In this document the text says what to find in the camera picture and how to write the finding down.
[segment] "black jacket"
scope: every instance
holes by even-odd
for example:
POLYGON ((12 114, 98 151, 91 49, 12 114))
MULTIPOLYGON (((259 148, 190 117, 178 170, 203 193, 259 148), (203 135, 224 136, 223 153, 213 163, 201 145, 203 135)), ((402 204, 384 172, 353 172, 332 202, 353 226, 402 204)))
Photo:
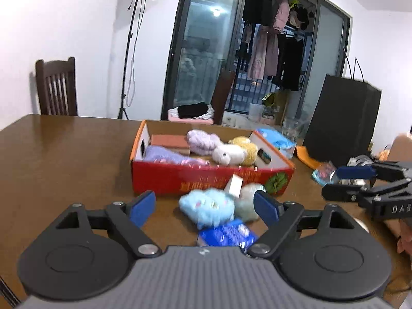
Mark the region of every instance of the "black jacket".
POLYGON ((272 0, 245 0, 243 20, 249 23, 271 25, 272 0))

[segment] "wooden table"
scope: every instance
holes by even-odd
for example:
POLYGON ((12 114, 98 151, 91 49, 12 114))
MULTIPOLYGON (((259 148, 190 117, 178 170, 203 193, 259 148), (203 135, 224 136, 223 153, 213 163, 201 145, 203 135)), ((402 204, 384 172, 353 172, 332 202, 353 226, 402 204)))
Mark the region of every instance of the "wooden table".
MULTIPOLYGON (((73 202, 99 209, 112 201, 129 202, 134 193, 128 163, 140 122, 102 118, 28 115, 0 132, 0 273, 10 288, 25 299, 16 273, 23 250, 57 215, 73 202)), ((296 171, 280 201, 293 200, 307 209, 323 209, 321 188, 311 170, 293 159, 296 171)), ((176 198, 158 196, 154 215, 143 227, 162 249, 192 245, 196 227, 180 212, 176 198)), ((396 253, 396 239, 381 223, 371 222, 354 204, 341 204, 363 220, 388 250, 393 276, 410 276, 406 255, 396 253)), ((250 225, 258 235, 266 227, 250 225)), ((398 288, 406 287, 398 282, 398 288)), ((405 295, 385 294, 398 308, 405 295)), ((1 298, 0 307, 7 308, 1 298)))

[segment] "blue gripper pad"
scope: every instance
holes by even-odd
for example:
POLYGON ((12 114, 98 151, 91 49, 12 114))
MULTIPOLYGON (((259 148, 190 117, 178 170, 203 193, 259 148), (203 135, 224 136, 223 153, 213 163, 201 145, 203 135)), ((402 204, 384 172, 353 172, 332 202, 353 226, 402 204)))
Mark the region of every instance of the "blue gripper pad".
POLYGON ((141 227, 153 214, 156 204, 156 195, 148 190, 136 198, 136 202, 128 212, 129 219, 137 226, 141 227))
POLYGON ((255 193, 253 207, 268 227, 276 223, 284 213, 283 204, 262 190, 258 190, 255 193))
POLYGON ((371 166, 343 166, 335 174, 339 179, 371 179, 376 171, 371 166))

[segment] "open box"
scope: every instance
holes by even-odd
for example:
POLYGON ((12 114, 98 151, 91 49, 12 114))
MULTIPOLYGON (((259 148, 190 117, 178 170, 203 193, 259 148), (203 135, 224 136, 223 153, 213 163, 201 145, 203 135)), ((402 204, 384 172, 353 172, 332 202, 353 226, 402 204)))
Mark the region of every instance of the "open box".
POLYGON ((156 194, 183 195, 194 189, 205 190, 211 187, 223 189, 233 174, 243 178, 243 185, 256 182, 263 184, 270 194, 281 194, 285 191, 295 170, 290 160, 259 133, 252 130, 169 121, 143 121, 141 123, 133 144, 130 163, 133 190, 137 194, 152 190, 156 194), (192 129, 215 133, 225 143, 235 137, 249 137, 259 148, 255 166, 182 166, 143 161, 145 149, 150 145, 152 135, 186 136, 192 129))

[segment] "light blue tissue package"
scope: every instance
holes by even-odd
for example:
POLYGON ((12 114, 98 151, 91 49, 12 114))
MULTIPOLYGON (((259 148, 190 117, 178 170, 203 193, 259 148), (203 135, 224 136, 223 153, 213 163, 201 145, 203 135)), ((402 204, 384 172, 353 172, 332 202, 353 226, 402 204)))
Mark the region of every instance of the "light blue tissue package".
POLYGON ((271 143, 275 148, 277 148, 286 158, 292 159, 293 153, 295 152, 296 143, 291 142, 276 130, 258 129, 257 132, 260 133, 262 137, 271 143))
POLYGON ((241 220, 234 220, 216 228, 199 232, 199 246, 239 246, 246 253, 258 237, 241 220))
POLYGON ((234 219, 234 201, 222 190, 192 190, 179 200, 179 208, 198 229, 217 227, 234 219))

